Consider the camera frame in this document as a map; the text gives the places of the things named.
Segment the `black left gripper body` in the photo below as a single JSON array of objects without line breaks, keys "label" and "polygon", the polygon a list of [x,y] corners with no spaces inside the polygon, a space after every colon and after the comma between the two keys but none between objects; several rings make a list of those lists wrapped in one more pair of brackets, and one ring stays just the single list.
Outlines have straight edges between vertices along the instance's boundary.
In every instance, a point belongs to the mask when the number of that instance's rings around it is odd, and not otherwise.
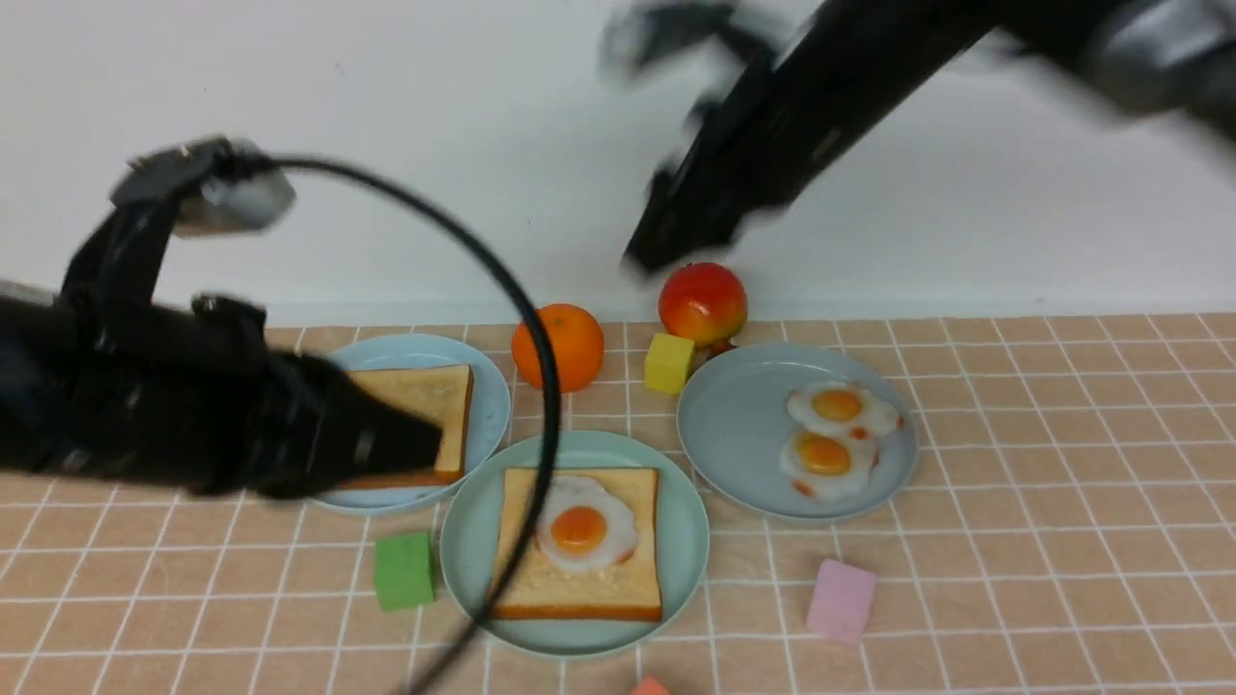
[{"label": "black left gripper body", "polygon": [[357,479],[353,390],[323,357],[269,348],[251,305],[204,317],[96,296],[74,305],[85,322],[61,474],[274,500]]}]

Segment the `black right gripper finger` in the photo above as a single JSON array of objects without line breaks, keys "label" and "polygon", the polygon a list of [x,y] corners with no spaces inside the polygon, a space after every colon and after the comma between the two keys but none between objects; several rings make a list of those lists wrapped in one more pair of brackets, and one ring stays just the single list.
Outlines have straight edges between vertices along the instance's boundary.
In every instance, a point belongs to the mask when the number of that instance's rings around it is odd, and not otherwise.
[{"label": "black right gripper finger", "polygon": [[735,171],[655,171],[623,263],[653,277],[700,254],[733,249],[754,210],[753,195],[751,177]]}]

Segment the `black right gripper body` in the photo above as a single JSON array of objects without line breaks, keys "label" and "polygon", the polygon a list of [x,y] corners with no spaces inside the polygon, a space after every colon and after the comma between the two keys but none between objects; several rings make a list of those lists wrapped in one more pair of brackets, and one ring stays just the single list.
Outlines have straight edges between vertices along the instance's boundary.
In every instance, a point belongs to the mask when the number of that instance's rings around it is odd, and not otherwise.
[{"label": "black right gripper body", "polygon": [[782,211],[994,25],[984,1],[826,1],[776,48],[733,2],[650,6],[649,66],[707,40],[742,62],[724,96],[693,104],[698,130],[684,161],[660,169],[750,176],[750,214]]}]

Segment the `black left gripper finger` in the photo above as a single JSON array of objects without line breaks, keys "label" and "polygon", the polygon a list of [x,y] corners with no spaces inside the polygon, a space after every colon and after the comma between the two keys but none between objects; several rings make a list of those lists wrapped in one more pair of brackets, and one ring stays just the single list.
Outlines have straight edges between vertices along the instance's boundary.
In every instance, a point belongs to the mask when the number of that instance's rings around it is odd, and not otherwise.
[{"label": "black left gripper finger", "polygon": [[353,425],[349,472],[336,487],[368,475],[413,472],[435,466],[441,425],[402,411],[363,390],[351,375],[334,382],[334,413]]}]

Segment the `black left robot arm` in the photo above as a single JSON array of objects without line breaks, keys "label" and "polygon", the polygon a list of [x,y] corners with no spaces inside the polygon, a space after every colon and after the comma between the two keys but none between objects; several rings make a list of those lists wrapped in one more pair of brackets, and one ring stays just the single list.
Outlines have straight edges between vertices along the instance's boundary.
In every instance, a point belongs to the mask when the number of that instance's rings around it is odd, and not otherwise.
[{"label": "black left robot arm", "polygon": [[376,399],[328,359],[269,348],[265,310],[204,296],[2,298],[2,469],[303,500],[433,469],[438,424]]}]

